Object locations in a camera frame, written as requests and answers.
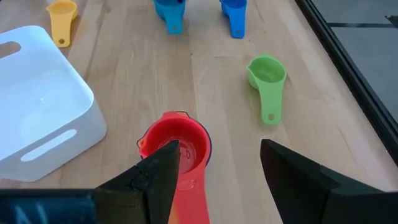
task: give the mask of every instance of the wooden table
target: wooden table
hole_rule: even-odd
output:
[[[44,0],[2,0],[0,32],[40,25]],[[108,124],[96,146],[34,183],[2,188],[82,188],[140,161],[136,141],[164,111],[184,110],[213,141],[206,169],[211,222],[281,223],[262,173],[259,146],[273,139],[382,190],[398,168],[294,0],[250,0],[246,36],[232,39],[217,0],[189,0],[180,35],[168,35],[151,0],[78,0],[72,45],[62,52],[84,77]],[[246,65],[271,54],[288,70],[282,122],[264,126]]]

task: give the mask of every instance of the green measuring cup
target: green measuring cup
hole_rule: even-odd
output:
[[[247,66],[248,81],[260,93],[261,118],[265,124],[279,124],[286,69],[270,55],[260,55]]]

